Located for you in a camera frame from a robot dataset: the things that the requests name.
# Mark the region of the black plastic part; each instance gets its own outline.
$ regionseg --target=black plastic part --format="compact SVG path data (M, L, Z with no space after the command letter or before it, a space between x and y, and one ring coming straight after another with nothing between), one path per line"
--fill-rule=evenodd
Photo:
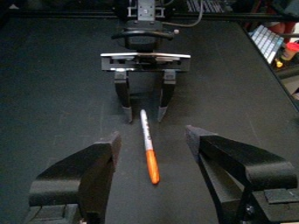
M174 35L167 32L161 31L123 31L115 34L111 38L113 39L123 39L123 38L133 38L133 37L154 37L162 39L174 39Z
M42 207L43 211L47 208L48 212L43 212L47 215L42 216L44 221L54 219L52 216L56 217L67 205L75 204L88 223L105 223L121 141L115 132L109 139L64 158L38 176L32 182L30 206Z
M291 163L253 145L221 136L205 136L201 152L253 190L298 187Z
M123 32L113 39L126 39L126 48L139 52L153 52L159 48L163 39L173 39L174 35L163 32L163 23L154 20L130 20Z
M299 221L298 180L290 162L193 126L186 127L186 137L221 224ZM231 176L245 186L243 193Z
M162 86L162 98L161 98L161 108L165 108L169 106L169 103L174 97L174 89L177 84L175 79L175 71L165 71L163 75L163 86Z
M78 204L62 206L32 206L24 223L79 224L82 220Z
M125 108L131 107L127 72L115 72L117 95Z

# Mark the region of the pen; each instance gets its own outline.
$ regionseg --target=pen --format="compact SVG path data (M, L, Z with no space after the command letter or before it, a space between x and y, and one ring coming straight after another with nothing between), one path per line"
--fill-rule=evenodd
M158 163L155 159L155 149L154 149L153 138L150 134L147 115L143 109L141 111L141 117L142 117L142 124L143 124L143 130L145 130L145 150L146 150L147 168L149 168L149 173L150 173L153 183L154 185L157 185L159 183L161 177L159 177Z

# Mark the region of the cable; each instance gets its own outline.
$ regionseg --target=cable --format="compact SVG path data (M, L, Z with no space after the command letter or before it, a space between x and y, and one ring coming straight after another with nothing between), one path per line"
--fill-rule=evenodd
M170 3L165 3L163 6L169 6L173 3L174 3L174 0Z
M201 15L197 22L194 22L193 24L175 24L175 23L163 22L163 25L173 25L173 26L187 27L187 28L194 27L202 21L202 15L203 15L203 0L201 0Z

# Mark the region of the screw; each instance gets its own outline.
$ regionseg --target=screw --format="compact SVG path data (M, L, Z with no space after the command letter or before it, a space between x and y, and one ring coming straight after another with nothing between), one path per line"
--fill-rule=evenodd
M253 216L255 213L255 208L251 205L247 205L247 215Z

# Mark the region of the black table surface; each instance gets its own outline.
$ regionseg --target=black table surface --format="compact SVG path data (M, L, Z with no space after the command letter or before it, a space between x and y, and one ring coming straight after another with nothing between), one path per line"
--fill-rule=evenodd
M163 121L157 121L161 73L131 73L135 120L127 123L114 73L101 54L127 52L111 40L111 19L11 18L0 31L2 223L22 223L39 173L113 131L123 147L107 224L217 223L201 169L185 141L191 124L285 157L299 173L299 114L238 24L181 29L159 52L191 55ZM162 181L151 184L141 109L146 109Z

